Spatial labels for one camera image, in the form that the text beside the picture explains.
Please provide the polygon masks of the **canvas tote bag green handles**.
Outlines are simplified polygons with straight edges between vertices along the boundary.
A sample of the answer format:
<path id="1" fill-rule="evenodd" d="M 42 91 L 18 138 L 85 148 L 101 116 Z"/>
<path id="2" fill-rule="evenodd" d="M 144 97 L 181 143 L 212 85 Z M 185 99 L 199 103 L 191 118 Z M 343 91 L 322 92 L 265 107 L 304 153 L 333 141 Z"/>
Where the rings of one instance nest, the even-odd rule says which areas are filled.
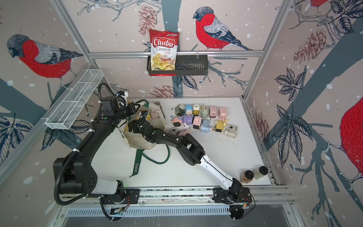
<path id="1" fill-rule="evenodd" d="M 135 148 L 136 149 L 136 155 L 135 155 L 135 161 L 134 161 L 134 166 L 133 166 L 133 170 L 132 170 L 132 176 L 136 176 L 139 173 L 140 170 L 140 164 L 142 161 L 142 158 L 145 158 L 149 161 L 151 161 L 154 164 L 157 165 L 162 165 L 165 164 L 169 158 L 170 158 L 170 148 L 169 146 L 167 146 L 167 157 L 164 161 L 156 161 L 150 157 L 148 157 L 144 151 L 145 150 L 150 150 L 153 149 L 155 147 L 154 143 L 148 142 L 146 141 L 141 134 L 135 134 L 133 132 L 128 132 L 128 123 L 130 123 L 133 120 L 139 120 L 140 119 L 140 112 L 147 110 L 148 111 L 148 116 L 147 116 L 147 121 L 155 128 L 159 128 L 164 130 L 166 127 L 166 120 L 165 120 L 165 115 L 164 115 L 164 111 L 162 109 L 162 106 L 160 104 L 160 102 L 148 102 L 145 99 L 139 100 L 136 103 L 140 104 L 140 109 L 137 111 L 137 113 L 134 116 L 128 117 L 126 122 L 120 124 L 119 127 L 119 131 L 121 132 L 123 138 L 125 139 L 127 145 L 130 148 Z M 150 116 L 150 111 L 151 110 L 157 110 L 160 113 L 160 118 L 158 119 L 151 119 Z"/>

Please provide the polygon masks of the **white speckled sharpener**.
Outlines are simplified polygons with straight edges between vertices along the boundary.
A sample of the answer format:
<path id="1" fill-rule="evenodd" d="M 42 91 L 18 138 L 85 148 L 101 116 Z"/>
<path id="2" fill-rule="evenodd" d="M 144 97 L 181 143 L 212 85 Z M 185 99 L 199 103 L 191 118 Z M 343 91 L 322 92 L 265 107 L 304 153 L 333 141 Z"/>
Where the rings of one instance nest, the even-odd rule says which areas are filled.
<path id="1" fill-rule="evenodd" d="M 173 135 L 179 135 L 180 131 L 177 128 L 172 128 L 168 131 L 168 133 Z"/>

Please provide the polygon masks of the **purple sharpener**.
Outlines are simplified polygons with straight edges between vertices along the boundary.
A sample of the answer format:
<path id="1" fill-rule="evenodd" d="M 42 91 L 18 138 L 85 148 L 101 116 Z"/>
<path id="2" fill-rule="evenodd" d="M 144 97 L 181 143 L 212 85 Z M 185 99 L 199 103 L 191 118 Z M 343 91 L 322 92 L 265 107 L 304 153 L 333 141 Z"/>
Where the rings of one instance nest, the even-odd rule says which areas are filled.
<path id="1" fill-rule="evenodd" d="M 184 126 L 193 126 L 194 115 L 184 115 L 182 121 Z"/>

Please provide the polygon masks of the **grey blue sharpener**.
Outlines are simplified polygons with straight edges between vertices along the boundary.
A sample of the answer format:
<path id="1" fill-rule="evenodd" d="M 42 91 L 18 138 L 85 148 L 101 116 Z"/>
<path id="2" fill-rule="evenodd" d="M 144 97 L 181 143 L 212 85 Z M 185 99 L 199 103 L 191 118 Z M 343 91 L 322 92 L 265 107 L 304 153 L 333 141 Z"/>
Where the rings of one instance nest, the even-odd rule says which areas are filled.
<path id="1" fill-rule="evenodd" d="M 210 127 L 210 120 L 208 119 L 203 119 L 201 121 L 201 124 L 200 124 L 200 131 L 201 132 L 210 132 L 211 131 L 211 127 Z"/>

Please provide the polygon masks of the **pale green sharpener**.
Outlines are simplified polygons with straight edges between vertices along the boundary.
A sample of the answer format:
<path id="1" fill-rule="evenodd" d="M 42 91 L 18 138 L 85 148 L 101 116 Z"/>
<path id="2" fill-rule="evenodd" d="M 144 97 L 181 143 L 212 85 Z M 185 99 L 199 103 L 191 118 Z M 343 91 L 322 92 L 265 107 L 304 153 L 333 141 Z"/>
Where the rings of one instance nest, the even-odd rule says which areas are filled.
<path id="1" fill-rule="evenodd" d="M 209 107 L 206 105 L 202 105 L 201 107 L 201 111 L 200 111 L 200 116 L 202 119 L 208 119 L 209 118 Z"/>

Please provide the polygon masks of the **yellow black square sharpener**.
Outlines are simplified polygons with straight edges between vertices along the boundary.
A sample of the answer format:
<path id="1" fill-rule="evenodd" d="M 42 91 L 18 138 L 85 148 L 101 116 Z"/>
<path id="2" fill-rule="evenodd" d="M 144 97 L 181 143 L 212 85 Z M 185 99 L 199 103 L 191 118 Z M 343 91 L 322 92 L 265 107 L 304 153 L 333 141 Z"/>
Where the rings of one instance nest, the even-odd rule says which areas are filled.
<path id="1" fill-rule="evenodd" d="M 222 120 L 215 120 L 214 131 L 222 133 L 224 129 L 228 126 L 228 119 Z"/>

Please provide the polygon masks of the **pink square sharpener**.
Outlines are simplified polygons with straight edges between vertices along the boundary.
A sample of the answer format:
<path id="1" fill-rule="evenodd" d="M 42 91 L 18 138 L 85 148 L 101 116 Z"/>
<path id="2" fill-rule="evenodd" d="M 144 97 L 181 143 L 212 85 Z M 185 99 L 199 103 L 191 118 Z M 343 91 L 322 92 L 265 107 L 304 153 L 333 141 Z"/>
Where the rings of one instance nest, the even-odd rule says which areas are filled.
<path id="1" fill-rule="evenodd" d="M 218 119 L 221 121 L 225 121 L 228 117 L 228 112 L 226 107 L 220 107 L 218 110 Z"/>

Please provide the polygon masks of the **cream white sharpener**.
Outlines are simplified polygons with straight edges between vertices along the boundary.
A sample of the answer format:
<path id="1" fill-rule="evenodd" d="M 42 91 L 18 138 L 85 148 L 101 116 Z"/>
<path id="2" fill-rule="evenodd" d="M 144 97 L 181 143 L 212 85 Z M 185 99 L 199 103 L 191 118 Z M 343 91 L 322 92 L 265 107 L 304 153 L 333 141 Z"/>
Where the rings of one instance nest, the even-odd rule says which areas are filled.
<path id="1" fill-rule="evenodd" d="M 237 126 L 229 124 L 224 131 L 224 135 L 230 138 L 237 136 Z"/>

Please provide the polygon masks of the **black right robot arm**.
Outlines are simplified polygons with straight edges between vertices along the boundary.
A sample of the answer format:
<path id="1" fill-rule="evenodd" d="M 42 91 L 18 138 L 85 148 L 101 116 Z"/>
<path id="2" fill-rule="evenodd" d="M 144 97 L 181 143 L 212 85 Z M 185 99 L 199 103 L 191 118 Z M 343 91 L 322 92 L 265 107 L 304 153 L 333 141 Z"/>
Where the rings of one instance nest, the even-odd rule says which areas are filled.
<path id="1" fill-rule="evenodd" d="M 190 135 L 175 135 L 160 128 L 153 127 L 145 118 L 128 123 L 130 132 L 141 134 L 142 137 L 152 144 L 163 144 L 176 148 L 183 160 L 191 166 L 200 166 L 209 172 L 220 183 L 220 187 L 216 188 L 213 193 L 212 200 L 216 203 L 227 205 L 247 203 L 255 203 L 255 198 L 250 190 L 242 185 L 242 183 L 225 173 L 216 166 L 206 155 L 204 148 Z"/>

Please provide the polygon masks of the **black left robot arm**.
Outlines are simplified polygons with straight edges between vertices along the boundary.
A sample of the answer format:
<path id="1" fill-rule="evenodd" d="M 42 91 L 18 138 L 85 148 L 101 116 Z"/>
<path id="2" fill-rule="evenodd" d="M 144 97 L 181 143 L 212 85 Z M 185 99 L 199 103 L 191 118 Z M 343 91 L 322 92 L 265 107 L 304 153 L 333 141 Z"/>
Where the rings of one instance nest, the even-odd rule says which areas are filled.
<path id="1" fill-rule="evenodd" d="M 65 158 L 53 164 L 54 200 L 69 205 L 87 196 L 97 196 L 102 202 L 123 202 L 126 192 L 120 180 L 99 178 L 91 163 L 102 143 L 120 125 L 134 116 L 142 103 L 127 103 L 123 91 L 100 97 L 100 106 L 85 139 Z"/>

